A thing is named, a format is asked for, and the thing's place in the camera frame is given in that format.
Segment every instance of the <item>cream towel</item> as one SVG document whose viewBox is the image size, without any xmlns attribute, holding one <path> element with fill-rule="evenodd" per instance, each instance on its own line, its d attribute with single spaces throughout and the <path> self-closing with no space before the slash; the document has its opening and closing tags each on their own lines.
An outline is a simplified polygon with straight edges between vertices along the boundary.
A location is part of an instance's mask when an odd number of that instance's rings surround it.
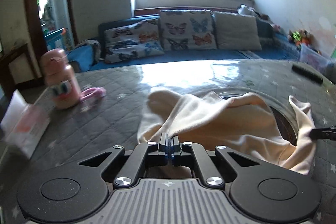
<svg viewBox="0 0 336 224">
<path fill-rule="evenodd" d="M 297 146 L 282 138 L 272 110 L 254 93 L 224 100 L 210 92 L 202 98 L 170 90 L 149 94 L 138 129 L 138 142 L 159 141 L 161 133 L 180 142 L 200 143 L 206 150 L 225 145 L 247 155 L 308 174 L 315 153 L 310 103 L 289 102 L 298 124 Z"/>
</svg>

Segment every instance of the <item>dark wooden cabinet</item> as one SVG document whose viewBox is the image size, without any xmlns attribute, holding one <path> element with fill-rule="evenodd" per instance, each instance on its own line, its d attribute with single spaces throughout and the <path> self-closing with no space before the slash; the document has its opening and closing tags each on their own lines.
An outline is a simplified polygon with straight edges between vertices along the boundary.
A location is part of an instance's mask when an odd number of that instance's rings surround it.
<svg viewBox="0 0 336 224">
<path fill-rule="evenodd" d="M 13 76 L 9 70 L 9 64 L 13 62 L 16 58 L 18 58 L 20 55 L 26 55 L 28 64 L 31 68 L 31 71 L 33 72 L 34 78 L 37 79 L 37 74 L 32 62 L 32 59 L 30 57 L 29 51 L 28 51 L 28 45 L 24 44 L 8 54 L 4 55 L 0 59 L 0 85 L 2 90 L 5 93 L 5 96 L 7 97 L 8 100 L 11 99 L 13 92 L 16 89 L 16 85 L 13 79 Z"/>
</svg>

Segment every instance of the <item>window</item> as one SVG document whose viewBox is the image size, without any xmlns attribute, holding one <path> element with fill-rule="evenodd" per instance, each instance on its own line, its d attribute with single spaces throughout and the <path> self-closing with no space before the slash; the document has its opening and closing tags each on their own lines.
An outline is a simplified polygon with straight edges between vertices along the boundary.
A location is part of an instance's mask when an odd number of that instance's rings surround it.
<svg viewBox="0 0 336 224">
<path fill-rule="evenodd" d="M 40 19 L 43 17 L 43 13 L 44 13 L 44 6 L 47 4 L 48 0 L 39 0 L 38 4 L 40 6 L 40 10 L 39 10 L 39 16 Z"/>
</svg>

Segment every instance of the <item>gray quilted mattress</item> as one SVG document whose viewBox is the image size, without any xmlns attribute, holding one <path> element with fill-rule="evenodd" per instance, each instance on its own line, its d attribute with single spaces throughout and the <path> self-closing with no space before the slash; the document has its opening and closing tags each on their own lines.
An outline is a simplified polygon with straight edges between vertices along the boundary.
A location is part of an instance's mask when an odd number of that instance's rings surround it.
<svg viewBox="0 0 336 224">
<path fill-rule="evenodd" d="M 310 102 L 316 127 L 335 121 L 336 88 L 326 78 L 317 85 L 291 71 L 293 61 L 228 60 L 185 61 L 148 64 L 90 71 L 77 74 L 82 89 L 103 86 L 107 95 L 94 106 L 77 105 L 56 110 L 47 89 L 37 100 L 51 117 L 30 161 L 12 156 L 0 174 L 0 206 L 4 220 L 24 219 L 16 202 L 17 184 L 29 174 L 46 170 L 99 152 L 115 144 L 133 149 L 142 106 L 153 87 L 181 94 L 223 93 L 254 90 L 278 100 L 290 112 L 288 96 Z M 316 223 L 336 223 L 336 142 L 317 142 L 310 176 L 319 184 L 323 199 L 314 217 Z"/>
</svg>

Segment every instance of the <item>blue sofa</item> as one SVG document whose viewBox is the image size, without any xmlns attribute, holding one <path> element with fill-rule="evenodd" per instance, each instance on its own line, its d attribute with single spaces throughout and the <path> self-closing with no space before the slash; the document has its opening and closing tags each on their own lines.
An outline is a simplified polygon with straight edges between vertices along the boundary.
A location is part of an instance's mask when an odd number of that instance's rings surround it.
<svg viewBox="0 0 336 224">
<path fill-rule="evenodd" d="M 112 28 L 118 28 L 122 26 L 131 25 L 142 21 L 144 19 L 159 18 L 159 15 L 134 17 L 125 20 L 118 20 L 113 22 L 102 23 L 98 26 L 98 37 L 92 39 L 99 41 L 101 44 L 101 58 L 105 57 L 105 31 Z M 266 21 L 257 19 L 258 35 L 261 38 L 261 51 L 255 51 L 254 53 L 263 59 L 289 59 L 297 60 L 298 54 L 292 51 L 285 36 L 277 34 L 274 36 L 273 27 Z M 103 60 L 98 63 L 94 63 L 93 51 L 88 47 L 83 46 L 73 50 L 69 55 L 69 61 L 75 68 L 76 72 L 87 70 L 100 70 L 107 68 L 116 68 L 130 65 L 143 65 L 153 63 L 165 63 L 175 61 L 188 61 L 188 60 L 229 60 L 229 59 L 248 59 L 250 54 L 235 50 L 186 50 L 186 51 L 165 51 L 164 55 L 151 56 L 146 58 L 132 59 L 129 61 L 123 61 L 119 63 L 106 64 Z"/>
</svg>

